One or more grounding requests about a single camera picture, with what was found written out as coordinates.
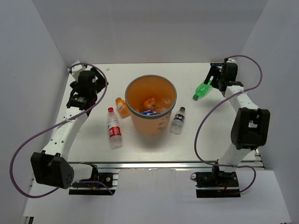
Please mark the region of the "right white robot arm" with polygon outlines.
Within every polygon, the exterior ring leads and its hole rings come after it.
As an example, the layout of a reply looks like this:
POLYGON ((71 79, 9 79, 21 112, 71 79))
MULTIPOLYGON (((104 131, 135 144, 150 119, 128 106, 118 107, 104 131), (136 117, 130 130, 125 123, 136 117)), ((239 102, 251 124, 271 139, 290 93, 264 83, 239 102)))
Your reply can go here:
POLYGON ((231 144, 212 168, 211 181, 216 186, 231 181, 244 157, 267 141, 271 114, 253 103, 243 84, 236 80, 237 72, 237 64, 226 61, 221 67, 211 66, 204 81, 218 89, 236 111, 231 144))

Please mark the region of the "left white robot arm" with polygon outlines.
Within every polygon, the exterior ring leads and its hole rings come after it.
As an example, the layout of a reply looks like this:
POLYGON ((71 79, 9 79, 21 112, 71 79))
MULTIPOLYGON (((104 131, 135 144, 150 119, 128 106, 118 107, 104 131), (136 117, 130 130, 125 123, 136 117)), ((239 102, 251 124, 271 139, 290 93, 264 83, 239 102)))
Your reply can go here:
POLYGON ((73 68, 74 81, 66 104, 63 125, 54 131, 41 152, 30 158, 36 182, 56 188, 67 189, 73 182, 84 181, 88 186, 98 183, 99 175, 92 164, 69 164, 68 155, 72 144, 84 122, 95 106, 97 94, 106 87, 103 75, 95 68, 78 65, 73 68))

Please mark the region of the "orange juice bottle wide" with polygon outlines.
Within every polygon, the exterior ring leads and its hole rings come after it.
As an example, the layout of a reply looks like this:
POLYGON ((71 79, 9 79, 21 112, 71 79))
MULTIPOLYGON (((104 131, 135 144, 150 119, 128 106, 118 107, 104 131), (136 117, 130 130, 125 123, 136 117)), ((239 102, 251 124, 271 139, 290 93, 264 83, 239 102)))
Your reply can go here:
POLYGON ((159 106, 156 103, 155 98, 149 98, 141 104, 140 111, 141 112, 147 111, 147 110, 155 111, 158 107, 159 106))

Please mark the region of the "clear bottle blue label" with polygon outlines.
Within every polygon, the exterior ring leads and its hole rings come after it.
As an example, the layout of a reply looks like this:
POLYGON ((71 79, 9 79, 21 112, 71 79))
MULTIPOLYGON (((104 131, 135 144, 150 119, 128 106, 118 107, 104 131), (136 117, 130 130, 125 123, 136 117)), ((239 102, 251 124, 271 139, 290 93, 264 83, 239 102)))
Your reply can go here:
POLYGON ((159 113, 163 113, 165 111, 167 111, 171 106, 172 106, 173 102, 171 99, 169 98, 161 98, 158 101, 158 109, 157 111, 159 113))

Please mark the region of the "green plastic bottle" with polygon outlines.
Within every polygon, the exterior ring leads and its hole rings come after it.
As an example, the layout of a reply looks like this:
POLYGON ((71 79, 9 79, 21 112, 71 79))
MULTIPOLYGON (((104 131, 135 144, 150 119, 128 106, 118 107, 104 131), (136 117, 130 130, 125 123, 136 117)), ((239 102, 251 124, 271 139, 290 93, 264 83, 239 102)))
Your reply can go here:
POLYGON ((211 89, 211 80, 207 83, 204 84, 204 82, 202 82, 195 90, 195 94, 193 95, 193 100, 197 101, 200 98, 203 98, 211 89))

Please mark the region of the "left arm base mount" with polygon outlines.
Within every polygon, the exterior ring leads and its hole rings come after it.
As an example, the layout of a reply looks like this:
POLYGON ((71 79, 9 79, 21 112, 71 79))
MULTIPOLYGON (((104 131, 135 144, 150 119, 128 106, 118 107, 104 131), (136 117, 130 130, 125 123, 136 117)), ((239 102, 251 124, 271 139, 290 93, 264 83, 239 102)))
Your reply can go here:
POLYGON ((116 191, 117 173, 92 163, 73 163, 73 182, 69 195, 112 196, 116 191))

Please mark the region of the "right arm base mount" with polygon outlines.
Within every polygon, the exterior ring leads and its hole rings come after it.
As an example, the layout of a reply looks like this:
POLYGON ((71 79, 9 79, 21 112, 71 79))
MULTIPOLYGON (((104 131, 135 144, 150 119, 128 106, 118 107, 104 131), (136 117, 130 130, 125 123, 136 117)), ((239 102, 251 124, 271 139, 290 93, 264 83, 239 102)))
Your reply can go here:
POLYGON ((236 172, 225 173, 216 166, 209 172, 194 172, 190 178, 196 182, 197 198, 241 197, 236 172))

